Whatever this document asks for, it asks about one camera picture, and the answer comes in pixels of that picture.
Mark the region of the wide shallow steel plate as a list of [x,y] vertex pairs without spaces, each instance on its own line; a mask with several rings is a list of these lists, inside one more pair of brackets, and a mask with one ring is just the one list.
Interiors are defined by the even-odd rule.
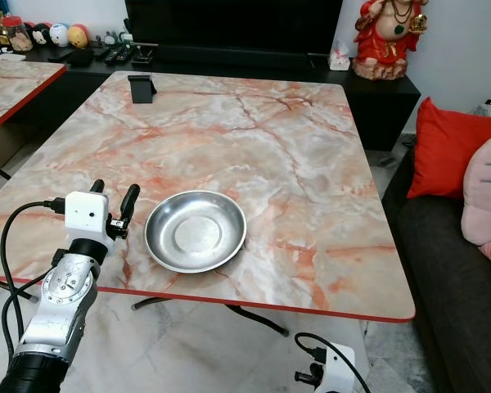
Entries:
[[203,273],[234,258],[248,222],[235,200],[192,190],[164,199],[146,221],[143,239],[156,263],[177,273]]

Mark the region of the black phone stand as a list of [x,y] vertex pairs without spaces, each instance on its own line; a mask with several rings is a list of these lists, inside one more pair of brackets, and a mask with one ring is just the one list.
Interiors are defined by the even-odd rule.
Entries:
[[127,81],[133,104],[151,104],[155,100],[157,90],[151,75],[129,75]]

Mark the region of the marble-pattern folding table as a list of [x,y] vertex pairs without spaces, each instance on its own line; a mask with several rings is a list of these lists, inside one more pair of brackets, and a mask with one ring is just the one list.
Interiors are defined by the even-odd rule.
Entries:
[[0,60],[0,176],[9,179],[2,169],[5,164],[32,138],[25,126],[4,129],[3,124],[26,102],[50,86],[66,72],[66,65],[51,62],[15,62]]
[[[18,206],[102,179],[117,207],[141,188],[129,237],[100,291],[387,323],[417,313],[342,87],[154,74],[148,104],[108,76],[0,188],[0,233]],[[219,192],[243,209],[245,242],[211,272],[167,269],[146,246],[168,197]],[[0,280],[5,277],[0,266]]]

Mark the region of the orange round figurine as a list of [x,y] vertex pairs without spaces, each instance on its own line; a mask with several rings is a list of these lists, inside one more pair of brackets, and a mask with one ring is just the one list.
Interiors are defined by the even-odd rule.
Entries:
[[83,24],[73,24],[67,29],[67,41],[76,48],[86,48],[91,45],[88,29]]

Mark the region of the white round figurine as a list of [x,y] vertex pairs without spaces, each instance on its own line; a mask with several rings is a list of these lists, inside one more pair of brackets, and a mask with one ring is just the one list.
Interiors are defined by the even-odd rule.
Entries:
[[65,23],[54,23],[48,29],[48,37],[52,45],[57,47],[67,47],[70,45],[70,26]]

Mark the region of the small dark green ornament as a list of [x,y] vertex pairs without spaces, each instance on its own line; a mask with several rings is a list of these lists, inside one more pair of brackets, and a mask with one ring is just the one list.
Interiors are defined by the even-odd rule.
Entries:
[[133,44],[133,34],[131,34],[131,24],[129,19],[123,19],[123,27],[121,33],[119,33],[119,44],[129,45]]

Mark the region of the black round figurine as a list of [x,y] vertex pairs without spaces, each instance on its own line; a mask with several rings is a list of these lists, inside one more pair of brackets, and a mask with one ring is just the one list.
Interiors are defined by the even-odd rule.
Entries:
[[29,27],[29,34],[34,42],[39,46],[52,45],[52,37],[50,35],[52,24],[47,22],[40,22],[32,24]]

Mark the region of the dark grey sofa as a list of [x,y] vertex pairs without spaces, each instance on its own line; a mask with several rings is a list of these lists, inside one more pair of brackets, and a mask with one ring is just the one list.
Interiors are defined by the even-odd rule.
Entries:
[[407,147],[381,198],[435,389],[491,393],[491,261],[462,236],[462,200],[407,196]]

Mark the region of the red-lidded clear jar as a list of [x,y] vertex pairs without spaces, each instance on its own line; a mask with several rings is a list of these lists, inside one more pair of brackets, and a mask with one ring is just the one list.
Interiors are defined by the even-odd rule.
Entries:
[[6,15],[0,20],[0,25],[0,44],[5,44],[13,52],[29,52],[33,49],[34,41],[20,16]]

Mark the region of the black television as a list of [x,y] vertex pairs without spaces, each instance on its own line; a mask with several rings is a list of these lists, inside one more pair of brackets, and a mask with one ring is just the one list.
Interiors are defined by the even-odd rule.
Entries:
[[125,0],[137,43],[319,55],[342,0]]

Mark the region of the white tissue holder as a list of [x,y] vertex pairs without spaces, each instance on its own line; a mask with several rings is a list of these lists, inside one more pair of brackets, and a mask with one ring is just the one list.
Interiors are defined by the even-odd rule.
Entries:
[[340,41],[338,38],[331,46],[331,52],[329,52],[328,69],[332,71],[347,71],[351,68],[351,59],[349,56],[349,48],[346,43]]

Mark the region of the pink plush cushion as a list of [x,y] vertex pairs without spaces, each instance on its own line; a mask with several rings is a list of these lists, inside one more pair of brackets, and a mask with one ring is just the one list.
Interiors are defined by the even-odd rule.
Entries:
[[471,157],[462,194],[462,235],[491,260],[491,138]]

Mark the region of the red pillow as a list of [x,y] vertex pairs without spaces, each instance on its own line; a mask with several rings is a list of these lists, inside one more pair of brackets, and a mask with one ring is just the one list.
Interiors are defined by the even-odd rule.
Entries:
[[427,97],[417,112],[417,144],[407,198],[461,200],[471,157],[491,138],[491,117],[443,110]]

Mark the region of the red Buddha statue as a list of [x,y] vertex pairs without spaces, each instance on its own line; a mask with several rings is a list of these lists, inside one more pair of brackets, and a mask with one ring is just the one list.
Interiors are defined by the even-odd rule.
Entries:
[[369,81],[395,81],[406,75],[407,55],[426,31],[422,8],[430,0],[366,0],[355,22],[355,75]]

